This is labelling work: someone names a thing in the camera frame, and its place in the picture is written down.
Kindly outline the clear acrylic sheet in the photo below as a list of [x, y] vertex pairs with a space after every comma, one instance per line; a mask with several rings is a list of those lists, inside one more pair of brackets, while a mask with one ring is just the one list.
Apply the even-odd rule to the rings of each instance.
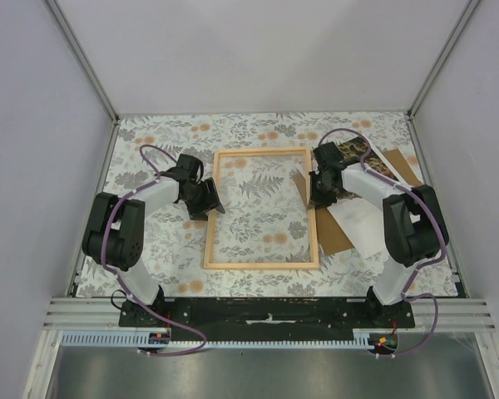
[[225, 214], [217, 214], [215, 262], [310, 261], [308, 201], [293, 180], [298, 164], [304, 167], [301, 155], [221, 159]]

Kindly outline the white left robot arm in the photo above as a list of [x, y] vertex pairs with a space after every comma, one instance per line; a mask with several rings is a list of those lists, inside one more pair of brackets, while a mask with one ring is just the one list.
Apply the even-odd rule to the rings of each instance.
[[213, 179], [204, 179], [204, 164], [192, 155], [179, 155], [175, 166], [154, 170], [153, 181], [118, 196], [96, 195], [82, 239], [82, 252], [114, 274], [133, 303], [137, 315], [148, 326], [166, 319], [160, 285], [141, 259], [145, 221], [168, 204], [182, 202], [192, 220], [208, 219], [211, 210], [224, 213]]

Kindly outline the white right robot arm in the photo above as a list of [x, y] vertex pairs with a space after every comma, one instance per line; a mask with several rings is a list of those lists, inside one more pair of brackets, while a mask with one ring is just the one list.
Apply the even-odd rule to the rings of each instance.
[[384, 243], [389, 263], [368, 289], [366, 321], [377, 328], [394, 317], [393, 305], [406, 292], [421, 268], [447, 255], [447, 227], [433, 187], [411, 187], [388, 178], [364, 159], [346, 159], [333, 142], [313, 150], [317, 170], [309, 173], [309, 206], [328, 208], [340, 195], [355, 194], [383, 213]]

